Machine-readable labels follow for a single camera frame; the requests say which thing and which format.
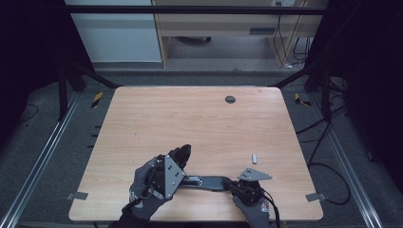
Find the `black cable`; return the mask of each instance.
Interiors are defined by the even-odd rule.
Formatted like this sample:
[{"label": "black cable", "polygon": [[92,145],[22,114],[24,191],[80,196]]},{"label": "black cable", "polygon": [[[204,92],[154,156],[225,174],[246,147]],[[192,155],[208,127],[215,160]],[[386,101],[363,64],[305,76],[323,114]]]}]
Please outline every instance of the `black cable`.
[{"label": "black cable", "polygon": [[278,228],[280,228],[281,225],[279,224],[279,211],[278,211],[278,208],[277,208],[276,205],[275,205],[275,201],[273,200],[273,198],[272,198],[272,196],[270,195],[270,193],[268,193],[268,192],[267,192],[266,190],[264,190],[263,188],[262,188],[262,190],[263,190],[267,195],[269,195],[269,197],[270,197],[270,198],[268,198],[268,197],[266,197],[266,196],[263,194],[264,198],[267,199],[267,200],[270,202],[270,204],[272,204],[273,210],[275,211],[275,216],[276,216],[276,226],[277,226]]},{"label": "black cable", "polygon": [[[337,113],[339,110],[343,109],[344,107],[346,107],[346,105],[342,105],[342,106],[336,108],[334,111],[332,111],[332,114]],[[320,123],[324,122],[324,121],[325,121],[324,118],[320,119],[319,121],[317,121],[315,123],[312,123],[311,125],[309,125],[309,126],[303,128],[303,129],[297,131],[296,134],[298,135],[298,134],[303,133],[303,132],[305,132],[305,131],[307,131],[309,129],[312,129],[312,128],[316,127],[317,125],[319,125]]]},{"label": "black cable", "polygon": [[327,164],[319,163],[319,162],[312,162],[312,163],[311,163],[311,166],[313,166],[313,165],[323,166],[323,167],[326,167],[326,168],[330,169],[330,170],[333,171],[336,175],[338,175],[338,176],[341,178],[341,180],[344,182],[344,184],[346,185],[346,188],[347,188],[347,198],[346,198],[345,200],[343,200],[343,201],[334,201],[334,200],[330,200],[330,199],[327,199],[327,198],[326,198],[326,201],[328,201],[328,202],[330,202],[330,203],[332,203],[332,204],[334,204],[334,205],[338,205],[338,206],[342,206],[342,205],[347,204],[347,203],[350,201],[350,198],[351,198],[351,196],[352,196],[352,190],[351,190],[349,184],[347,183],[346,179],[343,178],[343,176],[341,176],[341,174],[340,174],[339,172],[337,172],[334,168],[332,168],[331,166],[329,166],[329,165],[327,165]]},{"label": "black cable", "polygon": [[33,115],[31,115],[30,117],[28,117],[28,118],[26,118],[26,119],[24,119],[22,121],[19,121],[19,123],[22,123],[22,122],[25,122],[25,121],[28,121],[28,120],[32,119],[39,112],[39,107],[37,105],[35,105],[35,104],[27,104],[27,106],[34,106],[36,108],[35,113],[33,113]]},{"label": "black cable", "polygon": [[320,138],[319,138],[319,140],[317,142],[317,145],[315,146],[314,152],[312,153],[311,158],[308,161],[308,164],[307,164],[308,169],[311,167],[311,163],[312,163],[312,160],[314,159],[315,154],[317,153],[317,149],[319,148],[319,145],[322,142],[322,140],[325,138],[326,132],[328,130],[330,130],[331,126],[332,126],[332,123],[327,123],[326,124],[325,130],[323,131],[322,135],[320,136]]}]

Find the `metal frame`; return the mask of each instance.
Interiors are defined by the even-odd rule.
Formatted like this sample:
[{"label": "metal frame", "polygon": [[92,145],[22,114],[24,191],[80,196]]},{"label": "metal frame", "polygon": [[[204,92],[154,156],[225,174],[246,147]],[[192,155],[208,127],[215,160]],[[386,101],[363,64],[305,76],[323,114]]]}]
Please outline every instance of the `metal frame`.
[{"label": "metal frame", "polygon": [[75,110],[75,107],[80,99],[80,96],[81,92],[73,93],[73,96],[70,99],[70,103],[68,105],[68,112],[65,118],[58,124],[56,124],[55,128],[53,129],[53,132],[51,133],[47,144],[42,150],[38,160],[36,161],[36,164],[34,164],[34,166],[32,167],[29,176],[24,182],[23,187],[21,188],[11,207],[3,216],[0,223],[0,227],[12,228],[17,224],[18,219],[21,217],[27,203],[29,202],[30,196],[34,191],[36,184],[41,179],[41,176],[48,165],[48,161],[50,160],[50,157],[53,154],[53,151],[56,148],[57,143],[59,142],[63,132],[66,129],[66,126]]},{"label": "metal frame", "polygon": [[161,14],[281,14],[326,15],[349,12],[347,9],[304,7],[229,7],[229,6],[45,6],[43,10],[69,13],[161,13]]},{"label": "metal frame", "polygon": [[[312,101],[312,104],[314,108],[317,111],[317,115],[322,118],[322,112],[320,110],[319,104],[320,101],[318,97],[312,93],[309,93],[309,97]],[[343,150],[343,147],[341,146],[340,142],[337,139],[337,135],[333,129],[330,129],[329,132],[329,139],[330,139],[330,144],[333,148],[333,151],[335,152],[335,156],[337,159],[338,164],[340,165],[340,169],[342,170],[346,181],[350,185],[352,189],[352,195],[355,199],[356,205],[358,206],[362,217],[365,220],[365,223],[367,224],[368,227],[371,228],[381,228],[383,227],[382,222],[379,219],[379,216],[377,212],[375,211],[373,204],[371,203],[370,198],[367,195],[367,192],[364,189],[364,186],[362,186],[361,181],[359,180],[357,174],[355,173],[352,165],[350,164],[346,153]]]}]

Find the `wooden tabletop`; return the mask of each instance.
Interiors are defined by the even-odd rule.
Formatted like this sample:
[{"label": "wooden tabletop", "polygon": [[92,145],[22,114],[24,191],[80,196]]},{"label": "wooden tabletop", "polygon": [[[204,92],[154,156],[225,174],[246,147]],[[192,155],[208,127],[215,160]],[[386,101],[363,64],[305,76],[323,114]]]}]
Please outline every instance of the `wooden tabletop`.
[{"label": "wooden tabletop", "polygon": [[[229,104],[225,97],[236,101]],[[318,220],[323,212],[281,92],[273,87],[124,86],[106,113],[75,199],[72,220],[116,220],[128,203],[134,171],[184,144],[192,152],[188,175],[236,180],[251,167],[273,176],[261,180],[281,220]],[[252,164],[252,154],[258,164]],[[271,219],[274,212],[271,208]],[[153,220],[245,220],[229,192],[179,189]]]}]

